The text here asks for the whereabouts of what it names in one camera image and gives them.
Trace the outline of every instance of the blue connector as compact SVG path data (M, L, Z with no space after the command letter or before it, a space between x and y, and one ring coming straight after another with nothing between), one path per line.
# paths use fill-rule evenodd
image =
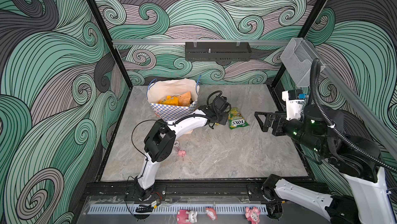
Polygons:
M305 99L307 96L307 94L299 94L299 99L303 100Z

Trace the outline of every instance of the small toy figurine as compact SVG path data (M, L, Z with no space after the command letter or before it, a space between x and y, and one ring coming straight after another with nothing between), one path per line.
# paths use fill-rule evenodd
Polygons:
M210 217L211 220L216 220L218 217L216 216L216 211L213 208L205 208L205 213Z
M197 211L189 211L181 209L176 215L178 224L190 224L197 222Z
M186 155L186 151L185 150L179 150L178 151L178 156L179 157L184 157Z
M253 207L250 209L249 207L245 208L245 217L247 220L251 221L251 224L258 224L259 223L259 215L261 211L257 207Z

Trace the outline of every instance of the shopping bag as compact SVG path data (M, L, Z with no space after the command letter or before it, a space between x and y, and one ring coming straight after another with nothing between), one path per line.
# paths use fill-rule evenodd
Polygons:
M157 82L157 79L153 79L148 86L146 98L158 117L162 118L166 122L177 120L196 110L200 89L199 80L200 78L196 82L192 79L185 78L180 80ZM193 101L188 107L158 103L163 97L181 95L187 91L191 92Z

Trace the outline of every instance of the red wire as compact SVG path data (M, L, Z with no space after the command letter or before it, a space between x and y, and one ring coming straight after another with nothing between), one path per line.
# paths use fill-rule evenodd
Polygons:
M156 194L160 197L160 201L163 199L163 198L161 197L161 195L159 194L159 192L153 192L153 193L156 193Z

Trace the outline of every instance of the wave pattern wallpaper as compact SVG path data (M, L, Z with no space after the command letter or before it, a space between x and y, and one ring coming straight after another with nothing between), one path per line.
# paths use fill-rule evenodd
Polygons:
M384 125L397 136L397 0L328 0L307 39L360 96ZM288 73L282 80L285 90L295 88ZM381 141L366 128L360 116L323 74L318 90L325 105L345 113L345 131L363 136L379 145L385 162L396 161ZM312 151L305 153L314 157ZM315 176L337 194L351 195L347 182L327 163L309 162ZM396 174L387 172L388 187L396 187ZM396 193L391 194L397 210Z
M70 223L128 88L85 0L0 0L1 223Z
M113 39L296 37L316 0L95 0ZM191 78L202 84L270 83L281 47L252 47L248 62L187 62L183 46L118 46L133 84Z

